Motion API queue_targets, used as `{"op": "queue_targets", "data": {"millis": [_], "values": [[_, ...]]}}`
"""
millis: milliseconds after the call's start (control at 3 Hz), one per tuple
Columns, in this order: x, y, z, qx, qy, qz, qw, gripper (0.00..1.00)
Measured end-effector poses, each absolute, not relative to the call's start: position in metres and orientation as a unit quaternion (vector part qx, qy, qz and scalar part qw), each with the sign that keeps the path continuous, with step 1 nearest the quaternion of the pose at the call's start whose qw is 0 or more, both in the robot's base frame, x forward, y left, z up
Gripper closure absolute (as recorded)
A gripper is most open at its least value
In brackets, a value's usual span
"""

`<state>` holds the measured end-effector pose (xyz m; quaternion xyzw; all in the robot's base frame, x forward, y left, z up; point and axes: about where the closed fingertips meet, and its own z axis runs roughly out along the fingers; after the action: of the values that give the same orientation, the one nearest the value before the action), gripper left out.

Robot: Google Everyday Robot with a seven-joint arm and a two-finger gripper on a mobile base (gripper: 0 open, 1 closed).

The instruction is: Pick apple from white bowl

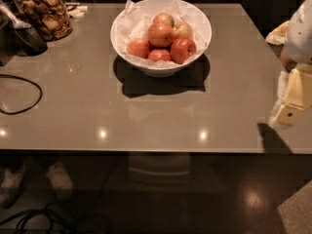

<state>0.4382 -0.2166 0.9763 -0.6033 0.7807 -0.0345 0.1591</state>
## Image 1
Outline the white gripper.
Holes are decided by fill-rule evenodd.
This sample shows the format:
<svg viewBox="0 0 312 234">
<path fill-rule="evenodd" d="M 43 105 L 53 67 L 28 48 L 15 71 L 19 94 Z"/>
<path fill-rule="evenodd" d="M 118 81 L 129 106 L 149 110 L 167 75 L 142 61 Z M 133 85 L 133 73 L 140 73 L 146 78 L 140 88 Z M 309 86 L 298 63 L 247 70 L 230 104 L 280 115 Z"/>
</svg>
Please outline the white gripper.
<svg viewBox="0 0 312 234">
<path fill-rule="evenodd" d="M 274 28 L 265 38 L 271 45 L 284 45 L 289 57 L 298 63 L 278 79 L 277 101 L 269 118 L 273 129 L 293 126 L 312 107 L 312 0 L 304 0 L 298 10 Z"/>
</svg>

